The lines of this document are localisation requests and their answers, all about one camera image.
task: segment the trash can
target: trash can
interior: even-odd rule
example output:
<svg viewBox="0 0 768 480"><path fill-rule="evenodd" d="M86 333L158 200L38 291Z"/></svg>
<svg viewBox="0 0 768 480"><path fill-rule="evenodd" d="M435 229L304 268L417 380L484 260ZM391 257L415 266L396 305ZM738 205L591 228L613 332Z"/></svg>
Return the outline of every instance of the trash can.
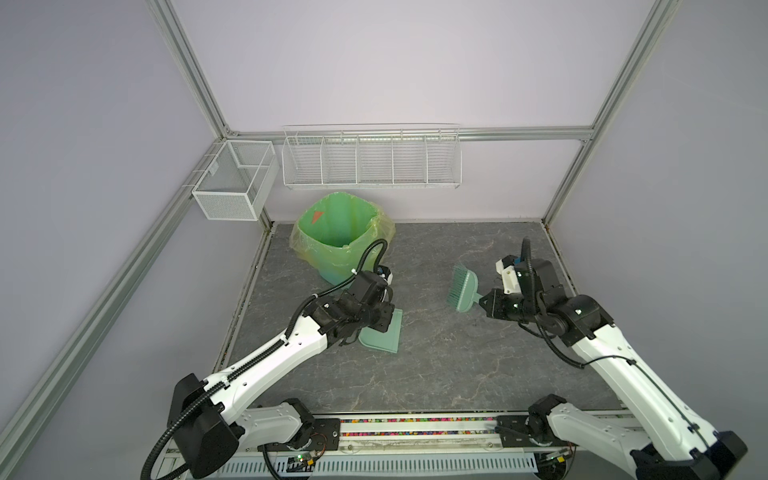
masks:
<svg viewBox="0 0 768 480"><path fill-rule="evenodd" d="M395 236L395 223L381 207L344 192L318 200L293 225L290 246L299 258L317 268L333 285L352 275L362 252L376 239L388 242ZM365 270L371 270L379 248L370 255Z"/></svg>

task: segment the yellow plastic bag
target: yellow plastic bag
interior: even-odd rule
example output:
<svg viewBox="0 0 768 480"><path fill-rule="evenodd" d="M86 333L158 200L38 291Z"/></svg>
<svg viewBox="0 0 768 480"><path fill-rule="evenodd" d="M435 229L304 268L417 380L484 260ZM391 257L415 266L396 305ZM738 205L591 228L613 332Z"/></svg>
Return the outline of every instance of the yellow plastic bag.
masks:
<svg viewBox="0 0 768 480"><path fill-rule="evenodd" d="M333 285L352 275L362 252L376 239L392 242L395 223L381 207L344 192L318 200L293 225L290 246ZM379 247L364 270L371 270Z"/></svg>

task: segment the robotic arm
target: robotic arm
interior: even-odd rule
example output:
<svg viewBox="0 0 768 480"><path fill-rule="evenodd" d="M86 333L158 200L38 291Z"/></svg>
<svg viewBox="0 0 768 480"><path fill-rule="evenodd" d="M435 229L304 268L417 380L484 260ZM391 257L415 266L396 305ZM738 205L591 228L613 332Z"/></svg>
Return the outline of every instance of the robotic arm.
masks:
<svg viewBox="0 0 768 480"><path fill-rule="evenodd" d="M362 271L371 251L381 246L373 271ZM218 470L238 448L284 443L304 449L310 443L314 418L298 399L278 406L246 409L278 379L335 343L346 345L366 327L389 329L392 313L392 274L379 265L386 240L371 243L352 276L335 287L304 300L288 327L234 365L202 381L194 374L174 389L168 428L141 470L149 480L152 467L171 438L185 465L158 480L176 478L186 470L203 478ZM331 296L349 286L338 298Z"/></svg>
<svg viewBox="0 0 768 480"><path fill-rule="evenodd" d="M552 264L531 257L528 238L521 257L499 260L497 271L504 289L493 289L479 300L486 315L520 323L570 366L591 366L644 428L634 432L612 425L549 395L528 410L528 431L523 433L535 443L545 445L554 438L573 442L638 480L718 480L746 454L735 433L718 432L672 392L596 300L586 295L567 297ZM538 334L526 323L534 323ZM552 342L554 336L582 361L560 351ZM520 433L503 425L497 428L502 435L505 430Z"/></svg>

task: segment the trash bag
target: trash bag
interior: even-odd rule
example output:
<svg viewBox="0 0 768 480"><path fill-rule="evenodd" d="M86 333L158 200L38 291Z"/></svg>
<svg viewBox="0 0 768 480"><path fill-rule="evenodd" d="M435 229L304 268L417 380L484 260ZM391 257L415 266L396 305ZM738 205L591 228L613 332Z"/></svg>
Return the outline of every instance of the trash bag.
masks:
<svg viewBox="0 0 768 480"><path fill-rule="evenodd" d="M317 268L333 285L352 275L362 252L376 239L392 242L395 223L381 207L344 192L330 194L312 205L293 225L290 246L299 258ZM364 270L371 270L377 247Z"/></svg>

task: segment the white wire basket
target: white wire basket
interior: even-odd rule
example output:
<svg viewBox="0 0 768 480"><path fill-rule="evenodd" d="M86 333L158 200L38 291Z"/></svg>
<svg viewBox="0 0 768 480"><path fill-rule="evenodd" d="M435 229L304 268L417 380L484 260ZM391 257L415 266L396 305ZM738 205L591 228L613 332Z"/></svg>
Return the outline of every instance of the white wire basket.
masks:
<svg viewBox="0 0 768 480"><path fill-rule="evenodd" d="M271 141L227 140L192 194L211 220L259 220L279 169Z"/></svg>
<svg viewBox="0 0 768 480"><path fill-rule="evenodd" d="M286 127L283 181L289 188L458 187L458 126L338 132Z"/></svg>

